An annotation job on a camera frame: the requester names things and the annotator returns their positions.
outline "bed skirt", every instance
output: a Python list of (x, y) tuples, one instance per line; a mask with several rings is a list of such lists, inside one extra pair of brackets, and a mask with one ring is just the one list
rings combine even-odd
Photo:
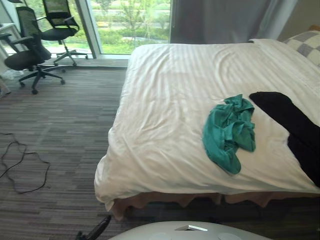
[(301, 192), (246, 192), (233, 195), (225, 195), (220, 193), (196, 193), (196, 194), (181, 194), (181, 193), (162, 193), (162, 192), (143, 192), (138, 195), (115, 199), (111, 212), (117, 220), (121, 220), (130, 206), (142, 209), (151, 202), (178, 203), (185, 208), (195, 198), (210, 198), (216, 205), (221, 203), (222, 198), (228, 204), (235, 204), (242, 201), (252, 201), (264, 208), (271, 200), (282, 200), (287, 198), (316, 198), (320, 194), (301, 193)]

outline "chair backrest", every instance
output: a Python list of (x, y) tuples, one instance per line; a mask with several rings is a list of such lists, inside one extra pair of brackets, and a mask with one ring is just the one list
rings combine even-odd
[(26, 44), (26, 47), (29, 50), (37, 50), (44, 60), (50, 59), (50, 52), (41, 43), (41, 31), (35, 12), (30, 7), (19, 6), (16, 7), (16, 13), (20, 23), (21, 37), (33, 37), (33, 41)]
[[(43, 0), (46, 19), (53, 27), (66, 26), (65, 19), (71, 17), (68, 0)], [(69, 26), (76, 26), (78, 24), (74, 19), (68, 21)]]

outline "teal shirt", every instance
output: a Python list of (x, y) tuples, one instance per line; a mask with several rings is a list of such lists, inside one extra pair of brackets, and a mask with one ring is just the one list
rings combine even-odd
[(224, 100), (211, 110), (203, 128), (202, 141), (207, 156), (223, 170), (237, 174), (241, 164), (238, 148), (256, 149), (255, 124), (251, 122), (254, 106), (242, 94)]

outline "white device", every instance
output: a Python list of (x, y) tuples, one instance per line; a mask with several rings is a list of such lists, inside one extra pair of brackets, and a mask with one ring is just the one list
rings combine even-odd
[(201, 221), (163, 221), (135, 227), (110, 240), (271, 240), (230, 226)]

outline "black cable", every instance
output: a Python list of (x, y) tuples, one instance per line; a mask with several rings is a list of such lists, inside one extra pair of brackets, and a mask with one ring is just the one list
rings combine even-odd
[[(43, 188), (44, 185), (46, 184), (46, 181), (47, 181), (48, 170), (49, 170), (50, 165), (51, 165), (50, 162), (42, 160), (37, 152), (27, 152), (28, 146), (27, 146), (26, 144), (20, 143), (20, 142), (16, 139), (16, 137), (15, 137), (15, 135), (14, 135), (13, 133), (2, 133), (2, 132), (0, 132), (0, 135), (3, 135), (3, 136), (11, 135), (12, 138), (13, 138), (13, 141), (9, 143), (9, 145), (6, 147), (6, 150), (5, 150), (4, 154), (3, 154), (3, 155), (1, 156), (1, 158), (0, 158), (1, 164), (5, 167), (5, 170), (4, 170), (4, 172), (0, 175), (0, 178), (2, 178), (4, 175), (6, 175), (6, 177), (12, 182), (12, 186), (13, 186), (14, 191), (16, 191), (18, 194), (30, 193), (30, 192), (34, 192), (34, 191), (36, 191), (36, 190), (39, 190), (39, 189)], [(5, 158), (5, 156), (7, 155), (8, 151), (9, 151), (9, 149), (10, 149), (10, 147), (11, 147), (12, 145), (17, 145), (17, 146), (18, 146), (18, 150), (19, 150), (20, 153), (22, 153), (22, 157), (21, 157), (20, 161), (18, 161), (16, 164), (13, 164), (12, 166), (8, 167), (8, 165), (5, 164), (5, 162), (4, 162), (4, 158)], [(45, 170), (44, 181), (43, 181), (43, 184), (42, 184), (41, 186), (39, 186), (39, 187), (37, 187), (37, 188), (35, 188), (35, 189), (32, 189), (32, 190), (29, 190), (29, 191), (18, 191), (18, 190), (16, 189), (16, 182), (15, 182), (15, 180), (9, 176), (9, 173), (8, 173), (8, 172), (9, 172), (10, 169), (12, 169), (12, 168), (14, 168), (15, 166), (19, 165), (20, 163), (22, 163), (22, 161), (25, 159), (25, 156), (26, 156), (26, 155), (36, 155), (37, 158), (38, 158), (41, 162), (47, 164), (48, 167), (47, 167), (46, 170)]]

